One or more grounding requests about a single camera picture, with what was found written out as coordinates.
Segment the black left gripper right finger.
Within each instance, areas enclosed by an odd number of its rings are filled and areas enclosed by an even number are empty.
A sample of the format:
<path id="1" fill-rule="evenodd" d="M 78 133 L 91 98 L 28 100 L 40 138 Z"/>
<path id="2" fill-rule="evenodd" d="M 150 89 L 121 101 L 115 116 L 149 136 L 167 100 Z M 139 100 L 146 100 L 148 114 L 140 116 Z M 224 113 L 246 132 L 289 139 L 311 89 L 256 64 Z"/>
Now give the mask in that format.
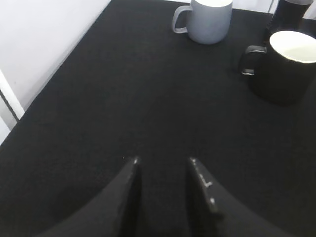
<path id="1" fill-rule="evenodd" d="M 193 237 L 288 237 L 232 196 L 198 158 L 189 158 L 189 229 Z"/>

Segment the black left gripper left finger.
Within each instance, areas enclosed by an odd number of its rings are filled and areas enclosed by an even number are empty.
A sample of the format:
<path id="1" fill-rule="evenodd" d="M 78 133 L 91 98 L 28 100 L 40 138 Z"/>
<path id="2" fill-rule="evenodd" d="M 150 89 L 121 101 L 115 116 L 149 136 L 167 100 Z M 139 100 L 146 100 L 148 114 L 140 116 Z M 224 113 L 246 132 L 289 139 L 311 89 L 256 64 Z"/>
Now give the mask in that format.
<path id="1" fill-rule="evenodd" d="M 140 158 L 129 160 L 90 202 L 42 237 L 134 237 L 141 202 Z"/>

